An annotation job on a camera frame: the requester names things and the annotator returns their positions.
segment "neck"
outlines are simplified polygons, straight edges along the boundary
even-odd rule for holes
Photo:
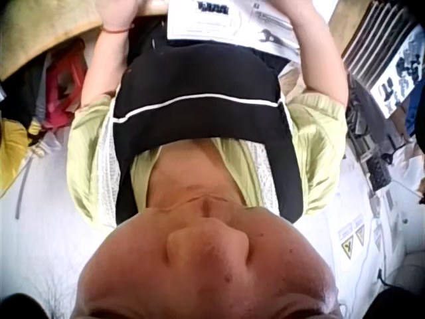
[[[149,179],[147,206],[170,209],[202,196],[244,205],[237,184],[210,142],[184,141],[163,148]]]

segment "black apron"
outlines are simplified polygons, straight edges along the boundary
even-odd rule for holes
[[[137,213],[134,158],[179,140],[233,138],[265,145],[280,216],[303,212],[301,179],[275,72],[248,49],[222,44],[160,47],[130,64],[114,108],[120,165],[119,225]]]

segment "bracelet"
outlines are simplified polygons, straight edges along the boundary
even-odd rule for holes
[[[128,29],[124,29],[124,30],[107,30],[105,27],[104,27],[104,25],[101,25],[100,26],[100,30],[102,30],[103,32],[106,32],[106,33],[111,33],[111,34],[117,34],[117,33],[124,33],[124,32],[128,32],[128,31],[130,31],[131,29],[133,29],[134,28],[134,23],[132,23],[130,26],[129,26],[129,28]]]

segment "poster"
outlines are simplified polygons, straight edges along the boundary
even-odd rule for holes
[[[371,90],[385,118],[390,117],[422,80],[424,52],[425,33],[418,25]]]

